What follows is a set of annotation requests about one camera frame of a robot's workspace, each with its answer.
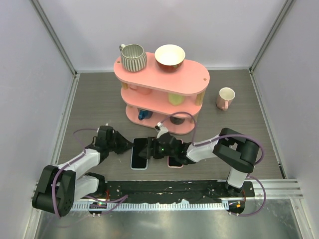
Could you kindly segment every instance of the metal base plate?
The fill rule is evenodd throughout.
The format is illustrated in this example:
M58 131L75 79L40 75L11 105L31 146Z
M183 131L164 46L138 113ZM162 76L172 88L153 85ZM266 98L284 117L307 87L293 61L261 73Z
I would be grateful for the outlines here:
M217 180L192 181L109 181L107 189L110 199L118 199L128 195L126 203L180 203L183 199L189 203L221 203L219 198L243 197L229 195L225 188L226 182ZM243 185L246 197L254 197L252 182Z

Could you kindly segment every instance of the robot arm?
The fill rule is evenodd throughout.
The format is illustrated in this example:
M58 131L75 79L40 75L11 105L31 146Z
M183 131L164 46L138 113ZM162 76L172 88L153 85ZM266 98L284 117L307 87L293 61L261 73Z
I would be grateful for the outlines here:
M122 154L133 144L126 140L118 131L108 125L98 129L98 135L78 156L66 163L53 166L48 165L42 171L35 190L32 206L54 213L52 201L52 183L59 170L64 168L56 184L56 204L60 216L65 216L71 210L73 202L86 195L94 196L105 191L105 178L102 175L86 173L90 168L102 163L109 156L109 152Z
M223 128L219 135L192 145L180 143L161 123L155 129L158 131L157 137L149 137L149 143L141 151L140 156L146 158L171 156L185 165L218 157L231 166L226 184L230 194L241 192L244 180L249 173L253 172L259 151L256 143L240 136L219 139L224 135L241 135L236 131Z

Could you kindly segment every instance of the bowl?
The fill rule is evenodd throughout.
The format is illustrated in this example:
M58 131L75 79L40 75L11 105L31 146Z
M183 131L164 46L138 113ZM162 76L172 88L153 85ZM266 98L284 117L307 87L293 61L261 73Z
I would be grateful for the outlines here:
M180 46L164 45L155 51L155 59L163 71L174 72L183 64L185 52Z

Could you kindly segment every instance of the phone screen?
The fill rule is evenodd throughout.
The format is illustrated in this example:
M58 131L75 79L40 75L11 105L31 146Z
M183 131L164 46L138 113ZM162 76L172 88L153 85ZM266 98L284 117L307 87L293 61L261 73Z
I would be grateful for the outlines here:
M177 162L175 160L175 158L173 158L173 157L168 157L167 164L169 167L172 167L172 168L181 168L183 166L183 164Z
M148 167L148 160L139 157L140 151L145 147L147 138L133 139L134 147L132 148L131 168L132 169L146 169Z

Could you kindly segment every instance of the blue object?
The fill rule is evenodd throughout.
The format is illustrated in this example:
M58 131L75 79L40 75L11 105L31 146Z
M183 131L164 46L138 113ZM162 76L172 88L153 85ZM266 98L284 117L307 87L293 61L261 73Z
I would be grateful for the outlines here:
M151 118L153 111L144 111L139 109L139 120L147 120Z

